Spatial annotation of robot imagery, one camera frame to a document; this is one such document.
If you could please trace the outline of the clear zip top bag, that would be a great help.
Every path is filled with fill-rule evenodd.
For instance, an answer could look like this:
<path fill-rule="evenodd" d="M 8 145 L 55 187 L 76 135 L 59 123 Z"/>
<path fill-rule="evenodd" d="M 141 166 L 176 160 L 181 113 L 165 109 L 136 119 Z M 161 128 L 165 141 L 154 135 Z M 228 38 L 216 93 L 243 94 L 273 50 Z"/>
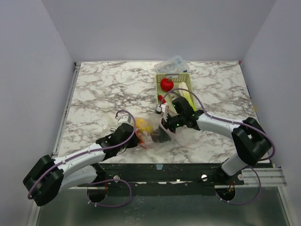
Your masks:
<path fill-rule="evenodd" d="M 135 134 L 139 138 L 139 146 L 143 149 L 156 148 L 164 142 L 174 141 L 177 135 L 163 126 L 163 117 L 135 117 Z"/>

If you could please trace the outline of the red fake chili pepper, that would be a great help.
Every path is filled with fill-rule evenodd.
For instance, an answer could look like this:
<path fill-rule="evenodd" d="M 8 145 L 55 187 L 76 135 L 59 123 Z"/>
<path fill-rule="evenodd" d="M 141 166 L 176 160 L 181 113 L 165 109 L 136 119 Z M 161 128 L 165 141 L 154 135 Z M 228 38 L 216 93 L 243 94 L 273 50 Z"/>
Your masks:
<path fill-rule="evenodd" d="M 159 102 L 159 103 L 165 104 L 165 103 L 166 103 L 166 100 L 163 98 L 162 95 L 158 95 L 158 102 Z"/>

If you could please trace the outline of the green fake vegetable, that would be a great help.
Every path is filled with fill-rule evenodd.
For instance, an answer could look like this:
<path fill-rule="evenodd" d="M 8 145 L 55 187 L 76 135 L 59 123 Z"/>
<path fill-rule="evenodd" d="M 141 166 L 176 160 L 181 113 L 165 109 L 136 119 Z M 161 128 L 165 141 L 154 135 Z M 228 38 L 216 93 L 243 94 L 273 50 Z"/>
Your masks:
<path fill-rule="evenodd" d="M 188 103 L 190 104 L 190 106 L 192 107 L 192 109 L 193 109 L 194 111 L 196 111 L 197 109 L 196 109 L 196 107 L 195 107 L 195 105 L 194 105 L 194 103 L 193 103 L 193 101 L 192 101 L 192 98 L 191 98 L 191 96 L 190 96 L 190 93 L 184 90 L 184 89 L 186 89 L 186 90 L 189 89 L 188 86 L 187 86 L 187 84 L 186 84 L 185 82 L 181 82 L 181 83 L 178 85 L 178 89 L 179 89 L 178 91 L 179 91 L 180 95 L 181 95 L 182 97 L 186 98 L 186 100 L 188 101 Z"/>

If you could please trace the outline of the red fake apple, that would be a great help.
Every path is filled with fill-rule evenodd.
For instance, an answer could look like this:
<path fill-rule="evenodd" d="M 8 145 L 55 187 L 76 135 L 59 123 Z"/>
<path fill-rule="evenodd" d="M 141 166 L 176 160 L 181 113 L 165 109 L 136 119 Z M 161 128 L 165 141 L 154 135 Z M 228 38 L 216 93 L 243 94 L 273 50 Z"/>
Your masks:
<path fill-rule="evenodd" d="M 160 82 L 160 87 L 163 91 L 169 92 L 174 88 L 174 82 L 171 79 L 163 78 Z"/>

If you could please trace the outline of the grey fake fish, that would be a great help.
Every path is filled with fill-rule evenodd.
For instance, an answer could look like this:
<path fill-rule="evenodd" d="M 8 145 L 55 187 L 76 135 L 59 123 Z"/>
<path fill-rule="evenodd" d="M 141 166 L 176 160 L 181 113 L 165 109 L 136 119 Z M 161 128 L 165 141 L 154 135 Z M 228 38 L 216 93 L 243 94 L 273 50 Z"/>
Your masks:
<path fill-rule="evenodd" d="M 170 97 L 172 100 L 174 100 L 174 99 L 176 99 L 176 98 L 178 98 L 178 97 L 181 96 L 179 93 L 177 93 L 177 92 L 175 92 L 175 91 L 170 92 L 168 95 L 169 95 L 169 97 Z"/>

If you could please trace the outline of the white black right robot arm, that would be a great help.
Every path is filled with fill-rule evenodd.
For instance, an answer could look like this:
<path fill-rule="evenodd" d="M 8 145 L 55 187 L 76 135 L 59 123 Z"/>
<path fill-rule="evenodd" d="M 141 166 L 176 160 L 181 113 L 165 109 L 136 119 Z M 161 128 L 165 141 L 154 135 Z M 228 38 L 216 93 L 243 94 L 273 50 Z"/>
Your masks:
<path fill-rule="evenodd" d="M 152 141 L 164 143 L 171 140 L 176 129 L 187 126 L 198 131 L 213 132 L 233 140 L 236 153 L 224 161 L 216 173 L 217 181 L 223 185 L 233 180 L 234 174 L 248 165 L 255 165 L 271 149 L 271 143 L 256 119 L 234 122 L 208 116 L 203 110 L 193 110 L 184 97 L 172 101 L 177 115 L 166 114 L 157 130 L 152 135 Z"/>

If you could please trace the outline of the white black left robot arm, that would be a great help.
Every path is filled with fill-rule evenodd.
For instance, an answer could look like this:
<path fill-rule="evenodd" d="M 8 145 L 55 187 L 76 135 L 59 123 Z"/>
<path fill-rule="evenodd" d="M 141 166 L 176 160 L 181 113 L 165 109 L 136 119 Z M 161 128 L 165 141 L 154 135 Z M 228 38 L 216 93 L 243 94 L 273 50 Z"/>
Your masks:
<path fill-rule="evenodd" d="M 138 146 L 135 130 L 135 126 L 122 123 L 113 133 L 81 151 L 57 158 L 42 156 L 23 179 L 27 198 L 34 200 L 37 206 L 48 204 L 71 174 L 115 157 L 123 149 Z"/>

